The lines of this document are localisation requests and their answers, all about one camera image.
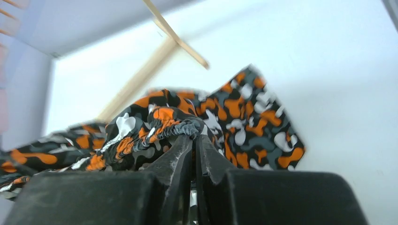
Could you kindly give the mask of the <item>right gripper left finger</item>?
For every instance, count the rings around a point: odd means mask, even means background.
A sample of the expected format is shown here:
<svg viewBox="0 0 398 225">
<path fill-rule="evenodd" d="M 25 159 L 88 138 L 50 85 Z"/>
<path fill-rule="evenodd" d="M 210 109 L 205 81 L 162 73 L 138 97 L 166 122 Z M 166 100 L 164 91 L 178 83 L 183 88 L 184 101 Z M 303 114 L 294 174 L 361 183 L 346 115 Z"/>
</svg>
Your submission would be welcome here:
<svg viewBox="0 0 398 225">
<path fill-rule="evenodd" d="M 7 225 L 186 225 L 192 140 L 178 137 L 146 169 L 35 176 L 22 189 Z"/>
</svg>

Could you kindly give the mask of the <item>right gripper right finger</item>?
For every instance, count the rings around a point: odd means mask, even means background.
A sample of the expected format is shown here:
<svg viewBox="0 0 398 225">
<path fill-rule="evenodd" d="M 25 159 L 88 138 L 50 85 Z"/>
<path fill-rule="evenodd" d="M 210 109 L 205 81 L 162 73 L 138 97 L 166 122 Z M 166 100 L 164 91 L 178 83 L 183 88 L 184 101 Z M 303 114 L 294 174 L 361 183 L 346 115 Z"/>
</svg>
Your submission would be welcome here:
<svg viewBox="0 0 398 225">
<path fill-rule="evenodd" d="M 365 225 L 348 183 L 324 172 L 236 168 L 206 135 L 195 139 L 200 225 Z"/>
</svg>

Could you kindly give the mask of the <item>orange camouflage shorts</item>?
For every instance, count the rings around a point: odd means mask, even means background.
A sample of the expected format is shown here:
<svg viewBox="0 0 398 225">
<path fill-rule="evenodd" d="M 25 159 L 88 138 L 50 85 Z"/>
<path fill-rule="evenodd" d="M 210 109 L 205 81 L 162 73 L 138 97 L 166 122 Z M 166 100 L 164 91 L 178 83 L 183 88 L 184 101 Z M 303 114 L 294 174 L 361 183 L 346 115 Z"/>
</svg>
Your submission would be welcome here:
<svg viewBox="0 0 398 225">
<path fill-rule="evenodd" d="M 208 136 L 218 153 L 244 169 L 293 170 L 305 153 L 284 107 L 247 66 L 211 94 L 152 90 L 110 122 L 71 126 L 1 152 L 0 194 L 14 201 L 41 172 L 142 170 L 179 135 Z"/>
</svg>

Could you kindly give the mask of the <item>pink plastic hanger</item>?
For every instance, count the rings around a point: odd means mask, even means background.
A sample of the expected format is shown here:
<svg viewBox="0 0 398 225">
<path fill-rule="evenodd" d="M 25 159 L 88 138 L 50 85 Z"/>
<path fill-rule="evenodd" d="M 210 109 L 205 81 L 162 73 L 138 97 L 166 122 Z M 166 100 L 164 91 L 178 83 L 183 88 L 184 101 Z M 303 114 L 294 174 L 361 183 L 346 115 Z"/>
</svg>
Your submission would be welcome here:
<svg viewBox="0 0 398 225">
<path fill-rule="evenodd" d="M 6 9 L 0 9 L 0 38 L 3 36 L 12 37 L 18 30 L 20 20 Z M 7 78 L 4 72 L 4 64 L 8 55 L 8 47 L 0 41 L 0 133 L 8 128 L 8 101 L 6 83 Z"/>
</svg>

